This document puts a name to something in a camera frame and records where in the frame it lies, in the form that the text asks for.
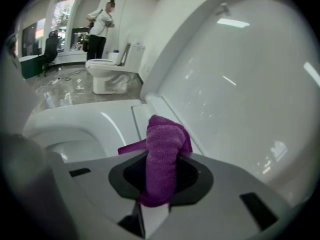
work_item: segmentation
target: rolled purple cloth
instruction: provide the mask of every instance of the rolled purple cloth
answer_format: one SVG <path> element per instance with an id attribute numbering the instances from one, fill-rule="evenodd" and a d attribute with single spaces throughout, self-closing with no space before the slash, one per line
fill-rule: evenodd
<path id="1" fill-rule="evenodd" d="M 192 152 L 191 140 L 185 128 L 162 116 L 149 119 L 146 139 L 118 149 L 119 155 L 148 149 L 145 168 L 145 192 L 140 203 L 146 207 L 166 204 L 177 185 L 177 154 Z"/>

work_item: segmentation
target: black pants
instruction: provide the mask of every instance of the black pants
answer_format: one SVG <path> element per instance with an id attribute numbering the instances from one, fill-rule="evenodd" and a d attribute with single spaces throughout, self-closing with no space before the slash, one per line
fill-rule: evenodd
<path id="1" fill-rule="evenodd" d="M 101 59 L 106 44 L 106 38 L 91 34 L 89 36 L 89 50 L 86 54 L 86 60 Z"/>

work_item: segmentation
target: black bag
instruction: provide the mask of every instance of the black bag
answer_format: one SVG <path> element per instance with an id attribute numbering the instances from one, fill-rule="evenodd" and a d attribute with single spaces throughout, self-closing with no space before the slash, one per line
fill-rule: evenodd
<path id="1" fill-rule="evenodd" d="M 94 27 L 95 23 L 90 22 L 88 25 L 88 34 L 90 33 L 90 30 Z M 89 36 L 83 41 L 82 50 L 87 53 L 89 51 Z"/>

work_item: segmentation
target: black chair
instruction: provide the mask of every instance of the black chair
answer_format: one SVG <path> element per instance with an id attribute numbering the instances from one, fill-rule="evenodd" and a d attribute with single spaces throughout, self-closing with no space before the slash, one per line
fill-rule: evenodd
<path id="1" fill-rule="evenodd" d="M 51 31 L 49 37 L 45 40 L 45 50 L 44 50 L 44 64 L 43 64 L 43 75 L 46 76 L 47 71 L 51 66 L 54 65 L 53 61 L 58 55 L 57 47 L 59 43 L 58 31 Z"/>

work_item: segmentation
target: glossy concrete floor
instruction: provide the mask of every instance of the glossy concrete floor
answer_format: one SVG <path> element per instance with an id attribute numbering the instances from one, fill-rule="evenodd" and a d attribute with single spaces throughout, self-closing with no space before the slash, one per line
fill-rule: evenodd
<path id="1" fill-rule="evenodd" d="M 70 79 L 57 78 L 70 75 Z M 128 84 L 127 94 L 97 95 L 93 93 L 93 77 L 86 71 L 84 65 L 60 66 L 58 71 L 51 69 L 44 77 L 34 76 L 26 80 L 39 97 L 38 105 L 33 114 L 57 107 L 119 100 L 134 100 L 140 98 L 141 83 L 135 76 Z"/>

